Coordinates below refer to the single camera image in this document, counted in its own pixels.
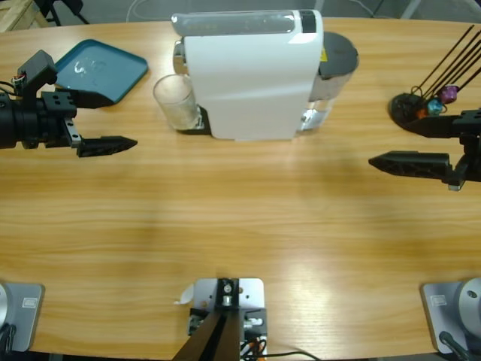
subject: black lid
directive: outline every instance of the black lid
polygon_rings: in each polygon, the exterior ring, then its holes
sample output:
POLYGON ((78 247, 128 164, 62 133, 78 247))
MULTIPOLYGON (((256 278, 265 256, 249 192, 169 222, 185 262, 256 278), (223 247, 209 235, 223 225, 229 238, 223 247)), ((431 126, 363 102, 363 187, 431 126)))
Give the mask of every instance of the black lid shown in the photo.
POLYGON ((348 38, 335 32, 324 33, 324 50, 319 65, 322 79, 350 74, 358 67, 358 51, 348 38))

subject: label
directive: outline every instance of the label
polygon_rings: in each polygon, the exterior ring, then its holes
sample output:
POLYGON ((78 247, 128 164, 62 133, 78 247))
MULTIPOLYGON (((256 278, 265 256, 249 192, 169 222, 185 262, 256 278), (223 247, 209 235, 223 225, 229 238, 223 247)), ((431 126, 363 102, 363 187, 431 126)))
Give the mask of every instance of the label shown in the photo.
POLYGON ((446 302, 446 297, 444 295, 434 295, 434 296, 431 296, 431 304, 434 307, 439 307, 439 306, 446 306, 448 302, 446 302))
POLYGON ((321 62, 327 62, 328 61, 328 54, 325 52, 325 49, 322 48, 321 52, 321 62))
POLYGON ((34 297, 25 297, 22 302, 22 308, 37 308, 38 299, 34 297))

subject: black stick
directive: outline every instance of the black stick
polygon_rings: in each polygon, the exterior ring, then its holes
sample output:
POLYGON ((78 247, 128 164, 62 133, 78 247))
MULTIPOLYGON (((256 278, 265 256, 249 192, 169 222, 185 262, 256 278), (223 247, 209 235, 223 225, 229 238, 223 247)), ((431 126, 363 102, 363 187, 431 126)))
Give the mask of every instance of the black stick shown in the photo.
POLYGON ((448 77, 450 77, 450 79, 449 79, 449 80, 446 80, 446 78, 444 78, 443 81, 441 82, 441 84, 439 85, 439 87, 433 89, 433 94, 437 94, 437 92, 439 92, 439 91, 443 88, 444 85, 446 85, 446 84, 453 84, 453 79, 454 79, 456 76, 458 76, 458 74, 459 74, 460 72, 462 72, 462 74, 464 74, 464 73, 469 69, 469 67, 473 66, 473 64, 477 61, 477 59, 475 59, 474 62, 472 62, 472 63, 469 65, 468 68, 465 68, 466 65, 469 64, 469 61, 471 61, 472 58, 474 58, 474 57, 478 54, 479 49, 477 49, 477 47, 479 47, 480 44, 481 44, 481 40, 478 41, 478 42, 476 43, 476 45, 474 45, 473 48, 471 48, 471 49, 466 53, 465 56, 463 56, 463 58, 459 61, 459 63, 461 63, 462 65, 461 65, 461 66, 458 66, 458 64, 457 64, 456 67, 455 67, 450 73, 448 73, 448 77), (467 58, 469 55, 471 55, 471 54, 473 54, 473 55, 472 55, 466 62, 464 62, 464 61, 466 60, 466 58, 467 58))
POLYGON ((434 74, 434 72, 441 66, 441 64, 443 64, 444 60, 447 59, 447 57, 449 55, 451 55, 451 53, 454 51, 454 49, 459 45, 459 43, 462 42, 462 40, 464 38, 466 38, 466 35, 473 29, 474 25, 471 25, 469 28, 467 28, 466 32, 464 32, 464 34, 459 38, 458 41, 456 41, 456 44, 454 44, 454 46, 451 48, 451 50, 441 59, 441 61, 439 62, 439 64, 436 65, 436 67, 433 69, 433 71, 431 73, 429 73, 429 75, 426 77, 426 79, 423 80, 423 82, 421 83, 421 85, 418 86, 419 89, 421 89, 421 86, 424 85, 424 83, 432 76, 432 74, 434 74))
POLYGON ((467 80, 464 82, 463 85, 461 85, 461 86, 459 87, 458 93, 461 92, 462 89, 463 89, 465 86, 467 86, 479 73, 481 73, 481 66, 479 67, 478 70, 476 70, 476 71, 474 72, 473 75, 471 75, 471 76, 469 77, 469 79, 467 79, 467 80))
POLYGON ((466 44, 466 46, 463 48, 463 50, 461 50, 459 52, 459 54, 457 55, 457 57, 454 58, 454 60, 451 62, 451 64, 448 65, 448 67, 446 69, 444 69, 443 73, 434 81, 434 83, 429 87, 429 89, 426 91, 425 93, 425 97, 427 98, 428 97, 428 94, 429 93, 432 93, 432 89, 433 88, 436 88, 438 87, 439 85, 439 80, 445 75, 445 73, 447 73, 450 68, 453 66, 453 64, 459 59, 459 57, 461 55, 463 55, 463 53, 466 51, 467 48, 469 48, 469 46, 473 43, 473 41, 476 40, 476 38, 479 36, 479 34, 481 34, 481 30, 479 30, 471 40, 469 40, 469 42, 466 44))
POLYGON ((475 58, 475 60, 473 60, 473 61, 471 62, 471 64, 469 64, 469 65, 466 67, 466 69, 463 70, 463 72, 460 73, 459 76, 457 76, 457 78, 449 81, 448 84, 454 84, 456 81, 458 81, 464 74, 466 74, 466 71, 468 71, 469 69, 471 69, 471 68, 473 67, 473 65, 476 64, 479 59, 481 59, 481 48, 478 49, 478 52, 477 52, 477 53, 478 53, 478 56, 475 58))

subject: black base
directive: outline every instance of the black base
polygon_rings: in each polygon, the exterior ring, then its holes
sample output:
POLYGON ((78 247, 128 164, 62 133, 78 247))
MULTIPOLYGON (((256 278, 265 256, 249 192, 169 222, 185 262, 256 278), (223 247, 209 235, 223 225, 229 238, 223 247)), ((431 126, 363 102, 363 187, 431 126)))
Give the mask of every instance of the black base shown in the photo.
POLYGON ((199 106, 199 108, 201 109, 202 127, 196 129, 177 130, 179 133, 190 135, 212 135, 210 132, 209 116, 207 115, 207 111, 201 106, 199 106))
POLYGON ((422 109, 424 99, 415 94, 403 93, 395 96, 388 104, 388 112, 394 123, 409 131, 409 124, 418 119, 416 113, 422 109))

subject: blue ball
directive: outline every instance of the blue ball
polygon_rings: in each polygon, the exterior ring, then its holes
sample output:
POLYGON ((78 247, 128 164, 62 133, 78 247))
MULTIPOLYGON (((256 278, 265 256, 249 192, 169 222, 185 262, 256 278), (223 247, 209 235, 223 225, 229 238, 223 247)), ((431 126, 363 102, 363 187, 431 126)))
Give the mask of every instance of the blue ball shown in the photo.
POLYGON ((427 109, 429 115, 439 115, 443 110, 443 103, 438 98, 434 98, 429 101, 427 109))

